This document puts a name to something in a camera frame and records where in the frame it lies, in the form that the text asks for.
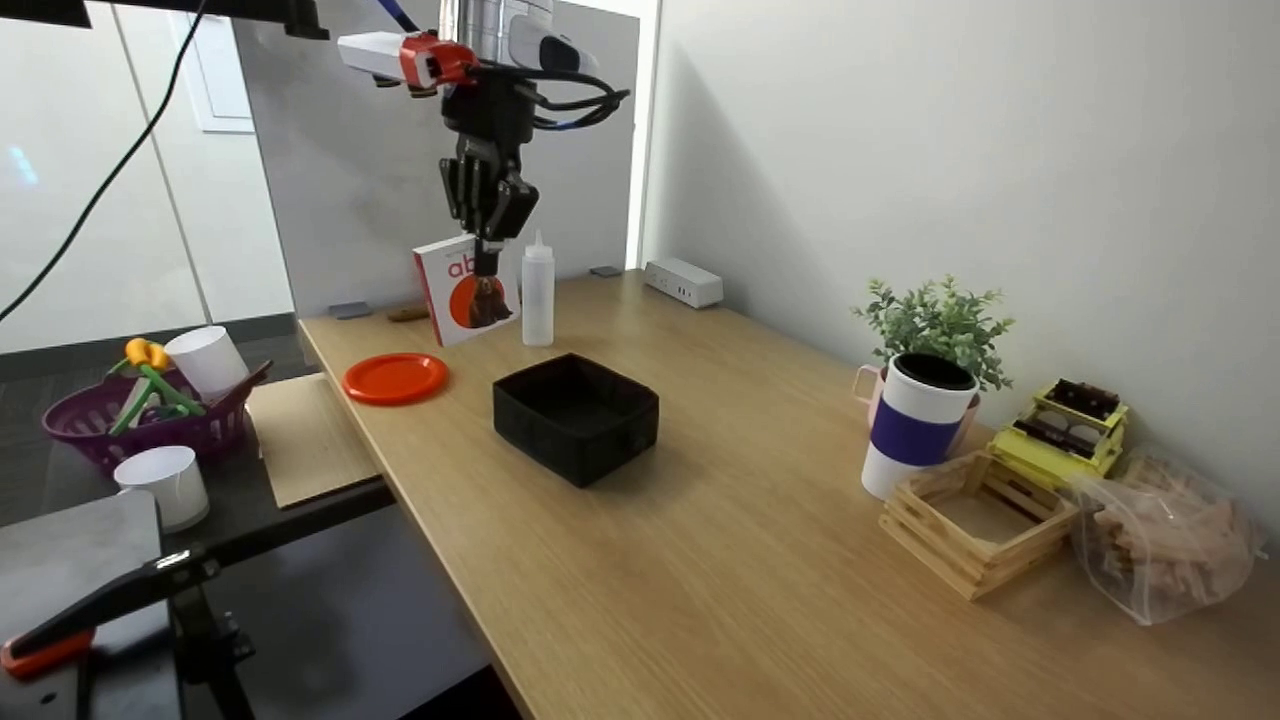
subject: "red plate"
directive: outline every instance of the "red plate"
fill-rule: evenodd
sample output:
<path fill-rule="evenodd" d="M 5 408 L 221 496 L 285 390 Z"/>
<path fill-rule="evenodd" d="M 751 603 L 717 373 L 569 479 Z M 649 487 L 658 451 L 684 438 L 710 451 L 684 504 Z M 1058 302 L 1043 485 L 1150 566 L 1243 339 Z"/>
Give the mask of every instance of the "red plate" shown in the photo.
<path fill-rule="evenodd" d="M 430 353 L 369 355 L 347 369 L 344 388 L 362 402 L 415 402 L 449 380 L 449 364 Z"/>

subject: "white device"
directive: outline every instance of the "white device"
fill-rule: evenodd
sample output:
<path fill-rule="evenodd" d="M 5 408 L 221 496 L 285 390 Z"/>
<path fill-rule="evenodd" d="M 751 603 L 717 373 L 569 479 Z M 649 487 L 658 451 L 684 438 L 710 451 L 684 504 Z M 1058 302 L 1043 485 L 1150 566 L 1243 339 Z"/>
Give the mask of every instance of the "white device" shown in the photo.
<path fill-rule="evenodd" d="M 403 32 L 356 32 L 338 41 L 338 53 L 344 63 L 369 76 L 396 76 L 396 79 L 403 76 L 400 49 L 403 49 Z"/>
<path fill-rule="evenodd" d="M 677 256 L 662 256 L 646 262 L 646 284 L 677 295 L 687 307 L 714 307 L 724 301 L 724 279 Z"/>

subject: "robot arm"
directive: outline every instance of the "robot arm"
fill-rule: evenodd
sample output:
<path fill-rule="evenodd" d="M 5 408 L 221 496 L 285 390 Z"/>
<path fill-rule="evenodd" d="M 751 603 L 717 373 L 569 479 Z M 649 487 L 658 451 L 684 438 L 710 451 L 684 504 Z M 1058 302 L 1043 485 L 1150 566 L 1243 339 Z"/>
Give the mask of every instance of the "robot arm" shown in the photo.
<path fill-rule="evenodd" d="M 453 217 L 478 235 L 478 274 L 496 274 L 500 243 L 522 235 L 540 199 L 540 193 L 522 175 L 522 145 L 534 140 L 534 128 L 588 128 L 613 115 L 628 97 L 583 76 L 577 53 L 555 35 L 543 35 L 543 68 L 496 63 L 469 44 L 413 29 L 339 35 L 339 54 L 382 89 L 403 82 L 413 97 L 441 91 L 446 123 L 455 130 L 455 157 L 441 159 L 441 179 Z M 588 82 L 595 97 L 553 104 L 538 91 L 540 79 Z M 559 123 L 540 115 L 540 109 L 583 115 Z"/>

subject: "purple basket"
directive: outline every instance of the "purple basket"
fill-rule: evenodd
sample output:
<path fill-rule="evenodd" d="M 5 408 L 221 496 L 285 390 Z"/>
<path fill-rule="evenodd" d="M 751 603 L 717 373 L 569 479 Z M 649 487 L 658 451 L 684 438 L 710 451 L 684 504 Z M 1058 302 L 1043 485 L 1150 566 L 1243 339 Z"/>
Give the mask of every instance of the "purple basket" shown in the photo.
<path fill-rule="evenodd" d="M 97 388 L 84 388 L 52 402 L 40 425 L 52 438 L 71 444 L 101 473 L 113 473 L 126 456 L 136 456 L 158 444 L 187 444 L 195 446 L 200 459 L 221 459 L 224 451 L 241 446 L 244 437 L 251 433 L 244 414 L 244 399 L 251 382 L 267 375 L 267 369 L 272 364 L 259 364 L 205 414 L 158 420 L 158 425 L 141 425 L 134 433 L 113 437 L 107 428 L 134 390 L 134 375 L 107 375 Z M 179 373 L 169 373 L 164 380 L 179 390 L 193 390 L 193 382 Z"/>

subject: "white bottle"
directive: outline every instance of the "white bottle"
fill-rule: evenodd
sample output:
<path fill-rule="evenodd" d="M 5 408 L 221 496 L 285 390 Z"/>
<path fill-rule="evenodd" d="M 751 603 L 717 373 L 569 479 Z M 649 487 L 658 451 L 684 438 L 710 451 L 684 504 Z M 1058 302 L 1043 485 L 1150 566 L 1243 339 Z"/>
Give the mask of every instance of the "white bottle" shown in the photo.
<path fill-rule="evenodd" d="M 553 343 L 555 339 L 555 251 L 538 235 L 522 256 L 522 339 Z"/>

